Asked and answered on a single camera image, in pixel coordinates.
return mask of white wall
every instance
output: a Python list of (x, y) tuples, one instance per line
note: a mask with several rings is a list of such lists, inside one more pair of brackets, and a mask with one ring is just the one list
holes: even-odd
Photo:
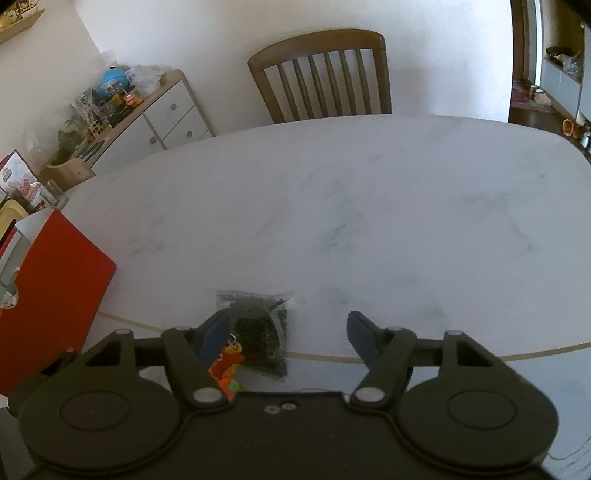
[(548, 47), (566, 46), (575, 53), (584, 48), (581, 20), (562, 0), (541, 0), (544, 52)]
[(42, 0), (35, 26), (0, 45), (0, 158), (21, 148), (24, 131), (55, 99), (81, 93), (98, 55), (72, 0)]
[(217, 134), (271, 123), (246, 62), (283, 38), (359, 27), (386, 37), (394, 113), (506, 121), (509, 0), (74, 0), (101, 51), (187, 75)]

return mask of chair backrest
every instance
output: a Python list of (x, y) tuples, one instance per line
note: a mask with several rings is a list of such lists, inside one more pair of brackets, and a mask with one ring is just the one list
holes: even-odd
[(300, 35), (299, 37), (288, 38), (275, 43), (264, 50), (261, 50), (259, 53), (253, 55), (250, 58), (248, 61), (248, 67), (250, 68), (252, 77), (254, 78), (256, 85), (261, 92), (263, 100), (267, 105), (273, 121), (276, 124), (285, 122), (285, 116), (281, 111), (279, 101), (277, 100), (273, 88), (271, 87), (271, 83), (269, 82), (269, 78), (265, 72), (266, 69), (275, 66), (279, 71), (281, 84), (283, 86), (291, 114), (294, 120), (300, 120), (300, 113), (298, 111), (294, 94), (291, 89), (288, 76), (285, 72), (285, 67), (283, 65), (285, 62), (289, 61), (293, 63), (295, 78), (297, 79), (297, 84), (300, 88), (301, 98), (303, 100), (306, 114), (308, 118), (314, 118), (309, 90), (302, 74), (301, 65), (298, 61), (298, 59), (303, 57), (308, 58), (314, 90), (316, 91), (322, 117), (329, 116), (327, 100), (324, 95), (324, 89), (320, 80), (318, 67), (313, 57), (313, 55), (317, 54), (324, 54), (324, 62), (326, 64), (326, 71), (330, 90), (332, 92), (332, 98), (335, 103), (335, 111), (337, 115), (343, 115), (342, 99), (340, 97), (339, 87), (335, 76), (335, 68), (330, 59), (330, 52), (339, 53), (340, 63), (344, 75), (345, 91), (347, 96), (346, 99), (349, 101), (351, 114), (357, 115), (358, 107), (355, 101), (353, 82), (351, 79), (351, 73), (349, 71), (348, 61), (345, 55), (345, 51), (348, 50), (353, 50), (355, 52), (365, 113), (370, 115), (372, 113), (372, 109), (368, 88), (368, 78), (361, 54), (362, 50), (372, 50), (374, 54), (380, 111), (381, 113), (392, 113), (388, 60), (386, 57), (386, 42), (384, 40), (384, 36), (369, 30), (347, 28), (342, 30), (326, 30)]
[(71, 158), (61, 165), (47, 165), (39, 173), (37, 180), (46, 183), (53, 180), (64, 192), (79, 183), (94, 177), (94, 172), (81, 158)]

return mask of shelf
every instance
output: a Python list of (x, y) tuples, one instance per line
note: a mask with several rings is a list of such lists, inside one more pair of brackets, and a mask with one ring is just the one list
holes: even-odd
[(27, 28), (31, 28), (33, 25), (35, 25), (44, 11), (45, 9), (39, 10), (38, 12), (13, 23), (10, 25), (10, 27), (0, 30), (0, 44), (6, 42), (6, 40), (9, 40), (15, 35), (18, 35), (20, 32), (24, 32)]

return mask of toy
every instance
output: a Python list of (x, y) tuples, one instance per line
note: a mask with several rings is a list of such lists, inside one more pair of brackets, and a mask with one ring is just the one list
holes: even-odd
[(216, 379), (217, 384), (226, 394), (229, 400), (234, 399), (240, 384), (234, 379), (234, 373), (245, 357), (241, 355), (242, 345), (236, 341), (235, 335), (230, 335), (230, 339), (217, 360), (209, 369), (209, 373)]

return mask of white marble table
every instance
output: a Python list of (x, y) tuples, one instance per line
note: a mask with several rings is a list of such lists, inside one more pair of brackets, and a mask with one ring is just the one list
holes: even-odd
[(591, 341), (591, 167), (558, 136), (448, 117), (274, 125), (91, 179), (64, 214), (118, 265), (100, 310), (198, 325), (293, 297), (288, 349), (354, 356), (361, 310), (497, 355)]

